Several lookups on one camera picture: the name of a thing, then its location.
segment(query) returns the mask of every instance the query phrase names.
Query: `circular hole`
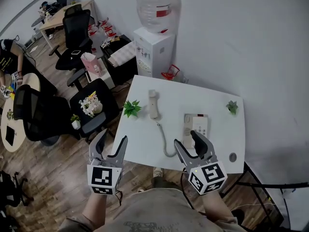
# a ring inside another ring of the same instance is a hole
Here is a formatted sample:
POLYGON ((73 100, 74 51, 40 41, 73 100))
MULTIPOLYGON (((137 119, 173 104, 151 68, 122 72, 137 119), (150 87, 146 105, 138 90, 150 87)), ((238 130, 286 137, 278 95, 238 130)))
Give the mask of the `circular hole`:
POLYGON ((235 162, 237 160, 237 155, 235 153, 231 153, 229 159, 230 162, 235 162))

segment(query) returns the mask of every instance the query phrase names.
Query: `white flowers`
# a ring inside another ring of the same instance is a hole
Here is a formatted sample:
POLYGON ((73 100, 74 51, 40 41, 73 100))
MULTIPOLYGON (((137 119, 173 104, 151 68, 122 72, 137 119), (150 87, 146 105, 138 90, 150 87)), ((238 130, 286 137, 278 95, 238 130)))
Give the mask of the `white flowers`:
POLYGON ((100 113, 102 111, 102 103, 98 100, 95 91, 83 101, 79 101, 79 104, 83 112, 90 117, 94 117, 95 113, 100 113))

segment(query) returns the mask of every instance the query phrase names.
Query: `gray shirt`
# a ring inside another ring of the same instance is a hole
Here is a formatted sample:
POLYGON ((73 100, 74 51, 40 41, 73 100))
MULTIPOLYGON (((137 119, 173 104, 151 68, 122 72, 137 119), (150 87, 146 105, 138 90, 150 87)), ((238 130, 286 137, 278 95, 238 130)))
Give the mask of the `gray shirt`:
MULTIPOLYGON (((83 215, 67 218, 60 232, 90 232, 94 227, 83 215)), ((176 189, 154 188, 133 194, 123 202, 114 220, 96 232, 244 232, 235 217, 209 221, 192 210, 176 189)))

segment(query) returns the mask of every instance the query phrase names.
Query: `small potted plant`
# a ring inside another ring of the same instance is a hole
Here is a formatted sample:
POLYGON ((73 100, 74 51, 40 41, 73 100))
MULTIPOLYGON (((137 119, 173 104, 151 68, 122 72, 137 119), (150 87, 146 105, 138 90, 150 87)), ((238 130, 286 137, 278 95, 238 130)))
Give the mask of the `small potted plant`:
POLYGON ((6 117, 8 118, 8 120, 13 119, 13 111, 11 109, 9 109, 8 113, 6 114, 6 117))
POLYGON ((81 127, 81 121, 80 121, 79 117, 75 114, 73 114, 73 116, 71 118, 71 123, 72 123, 72 126, 75 130, 78 130, 81 127))
POLYGON ((90 117, 94 117, 95 114, 99 114, 103 109, 103 105, 98 100, 95 91, 83 101, 79 101, 79 104, 81 105, 83 112, 90 117))
POLYGON ((228 110, 231 112, 232 115, 236 115, 236 112, 237 112, 237 109, 238 109, 237 101, 236 102, 230 101, 226 105, 226 107, 228 108, 228 110))
POLYGON ((132 103, 129 101, 126 101, 124 105, 124 109, 125 109, 124 115, 127 115, 128 118, 131 115, 137 117, 138 111, 141 110, 141 107, 138 106, 139 103, 140 102, 137 100, 133 101, 132 103))

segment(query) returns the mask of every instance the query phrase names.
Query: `shoe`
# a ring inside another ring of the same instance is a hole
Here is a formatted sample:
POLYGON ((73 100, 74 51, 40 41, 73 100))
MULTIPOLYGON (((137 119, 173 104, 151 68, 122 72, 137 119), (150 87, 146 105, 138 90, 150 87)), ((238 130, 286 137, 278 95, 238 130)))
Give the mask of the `shoe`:
POLYGON ((144 191, 146 191, 145 188, 139 188, 139 189, 137 190, 137 192, 144 192, 144 191))
POLYGON ((154 168, 154 178, 155 177, 163 177, 163 169, 162 168, 154 168))

